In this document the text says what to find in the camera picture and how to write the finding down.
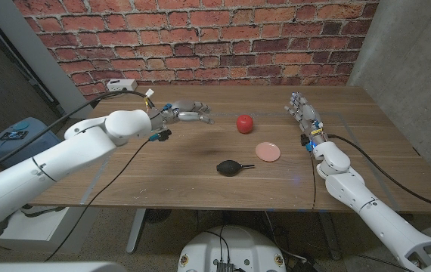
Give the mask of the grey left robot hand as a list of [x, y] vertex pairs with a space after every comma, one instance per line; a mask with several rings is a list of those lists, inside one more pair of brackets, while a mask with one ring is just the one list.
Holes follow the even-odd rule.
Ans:
[[178, 100], [172, 104], [166, 104], [160, 110], [149, 109], [147, 113], [153, 131], [162, 131], [167, 128], [167, 125], [177, 122], [200, 121], [210, 125], [215, 122], [209, 117], [210, 107], [194, 100]]

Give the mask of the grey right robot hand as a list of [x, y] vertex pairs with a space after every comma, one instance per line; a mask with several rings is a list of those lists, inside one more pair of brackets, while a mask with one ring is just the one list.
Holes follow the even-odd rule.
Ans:
[[302, 133], [314, 147], [327, 141], [320, 114], [300, 92], [293, 92], [284, 109], [298, 122]]

